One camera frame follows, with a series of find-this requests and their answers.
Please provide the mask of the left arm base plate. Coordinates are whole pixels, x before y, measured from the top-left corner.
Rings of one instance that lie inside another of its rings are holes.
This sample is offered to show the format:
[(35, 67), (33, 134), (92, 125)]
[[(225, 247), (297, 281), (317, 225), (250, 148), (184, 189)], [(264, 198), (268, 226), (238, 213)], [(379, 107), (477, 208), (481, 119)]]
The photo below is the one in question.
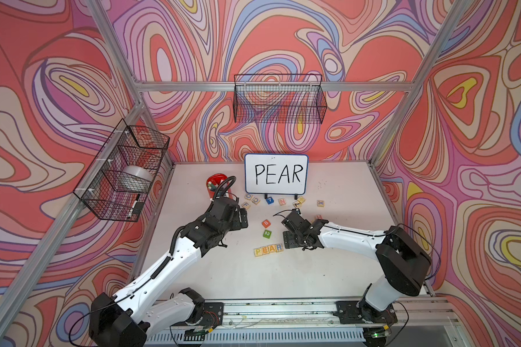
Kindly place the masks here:
[(204, 308), (200, 311), (201, 316), (192, 316), (185, 322), (178, 322), (176, 327), (202, 326), (207, 328), (215, 328), (223, 323), (224, 303), (223, 302), (206, 302)]

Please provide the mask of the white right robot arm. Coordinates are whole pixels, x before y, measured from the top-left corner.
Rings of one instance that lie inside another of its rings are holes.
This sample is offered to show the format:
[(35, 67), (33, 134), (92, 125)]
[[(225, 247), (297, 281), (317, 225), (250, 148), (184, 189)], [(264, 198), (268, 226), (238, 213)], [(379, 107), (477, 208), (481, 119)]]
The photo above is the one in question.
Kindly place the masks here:
[(370, 284), (359, 309), (381, 313), (400, 297), (417, 297), (431, 268), (431, 257), (400, 226), (369, 231), (340, 226), (326, 219), (310, 222), (293, 209), (283, 218), (285, 248), (337, 249), (361, 254), (379, 263), (383, 274)]

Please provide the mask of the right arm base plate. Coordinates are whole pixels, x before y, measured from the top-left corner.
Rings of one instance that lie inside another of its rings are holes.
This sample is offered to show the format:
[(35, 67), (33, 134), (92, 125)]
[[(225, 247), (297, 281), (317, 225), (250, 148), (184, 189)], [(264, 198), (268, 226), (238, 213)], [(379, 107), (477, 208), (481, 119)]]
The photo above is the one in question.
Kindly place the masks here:
[(397, 323), (397, 316), (392, 312), (392, 305), (384, 311), (378, 311), (364, 301), (338, 301), (332, 314), (341, 324), (380, 324), (392, 326)]

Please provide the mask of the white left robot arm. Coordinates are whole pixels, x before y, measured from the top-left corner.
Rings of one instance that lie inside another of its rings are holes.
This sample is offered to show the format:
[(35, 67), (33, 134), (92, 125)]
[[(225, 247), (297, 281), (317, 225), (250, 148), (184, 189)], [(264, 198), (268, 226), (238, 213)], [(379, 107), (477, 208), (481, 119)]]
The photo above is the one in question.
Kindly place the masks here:
[(179, 227), (169, 250), (149, 269), (115, 294), (102, 293), (94, 299), (88, 335), (97, 346), (143, 346), (150, 336), (173, 325), (211, 329), (219, 323), (191, 288), (166, 302), (157, 301), (191, 265), (213, 248), (223, 247), (228, 232), (247, 228), (247, 211), (230, 192), (235, 181), (229, 176), (217, 187), (205, 213)]

